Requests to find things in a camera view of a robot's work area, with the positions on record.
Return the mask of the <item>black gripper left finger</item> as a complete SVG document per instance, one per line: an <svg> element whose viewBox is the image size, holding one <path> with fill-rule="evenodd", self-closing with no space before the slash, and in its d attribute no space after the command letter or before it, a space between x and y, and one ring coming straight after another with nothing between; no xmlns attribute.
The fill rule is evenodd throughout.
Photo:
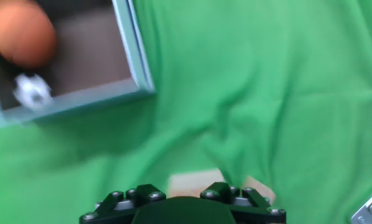
<svg viewBox="0 0 372 224"><path fill-rule="evenodd" d="M114 191L97 203L93 212L82 215L79 224L131 224L141 207L166 198L165 193L151 184L126 192Z"/></svg>

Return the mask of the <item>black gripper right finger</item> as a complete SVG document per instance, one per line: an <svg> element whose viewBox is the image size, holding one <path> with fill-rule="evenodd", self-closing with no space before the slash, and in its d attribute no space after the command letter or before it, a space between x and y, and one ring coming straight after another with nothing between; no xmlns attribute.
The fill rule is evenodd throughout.
<svg viewBox="0 0 372 224"><path fill-rule="evenodd" d="M270 205L251 187L241 189L225 182L214 182L200 193L200 198L224 205L236 223L286 224L286 211Z"/></svg>

